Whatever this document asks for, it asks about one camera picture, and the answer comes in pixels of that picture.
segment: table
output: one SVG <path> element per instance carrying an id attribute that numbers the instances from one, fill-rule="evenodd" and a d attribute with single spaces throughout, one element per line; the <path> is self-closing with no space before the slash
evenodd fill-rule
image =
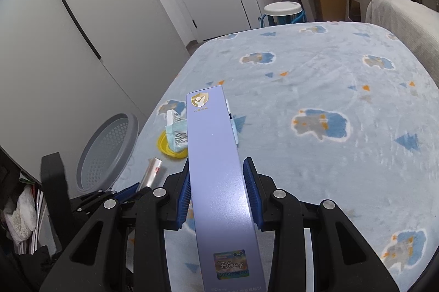
<path id="1" fill-rule="evenodd" d="M 181 171 L 184 160 L 156 147 L 166 110 L 184 115 L 187 93 L 217 84 L 235 117 L 240 159 L 252 157 L 259 173 L 301 201 L 334 200 L 407 291 L 439 244 L 439 90 L 404 44 L 354 22 L 207 42 L 157 104 L 114 189 L 139 182 L 154 156 L 163 160 L 156 186 Z M 165 240 L 171 286 L 202 291 L 191 209 Z M 268 280 L 273 234 L 258 240 Z"/>

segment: gray laundry basket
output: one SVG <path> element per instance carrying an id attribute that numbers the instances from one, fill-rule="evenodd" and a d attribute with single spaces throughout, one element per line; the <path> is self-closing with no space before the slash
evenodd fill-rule
<path id="1" fill-rule="evenodd" d="M 84 194 L 107 190 L 125 168 L 139 134 L 133 114 L 117 114 L 105 121 L 85 147 L 76 171 L 76 187 Z"/>

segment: perforated basket bottom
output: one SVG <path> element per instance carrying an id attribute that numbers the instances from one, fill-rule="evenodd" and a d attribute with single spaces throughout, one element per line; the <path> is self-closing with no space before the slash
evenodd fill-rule
<path id="1" fill-rule="evenodd" d="M 81 171 L 83 189 L 95 186 L 108 174 L 108 168 L 115 161 L 128 130 L 128 118 L 117 119 L 108 125 L 88 150 Z"/>

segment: white blanket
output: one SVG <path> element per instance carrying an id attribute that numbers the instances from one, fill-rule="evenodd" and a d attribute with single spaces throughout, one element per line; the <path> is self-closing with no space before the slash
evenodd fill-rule
<path id="1" fill-rule="evenodd" d="M 395 34 L 439 86 L 439 12 L 410 0 L 372 0 L 366 22 Z"/>

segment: floor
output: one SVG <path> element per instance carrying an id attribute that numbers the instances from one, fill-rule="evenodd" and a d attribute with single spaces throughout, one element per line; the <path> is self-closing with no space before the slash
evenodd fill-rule
<path id="1" fill-rule="evenodd" d="M 197 41 L 191 41 L 186 46 L 187 51 L 189 52 L 189 55 L 192 56 L 194 52 L 197 50 L 198 47 L 200 47 L 203 43 L 198 43 Z"/>

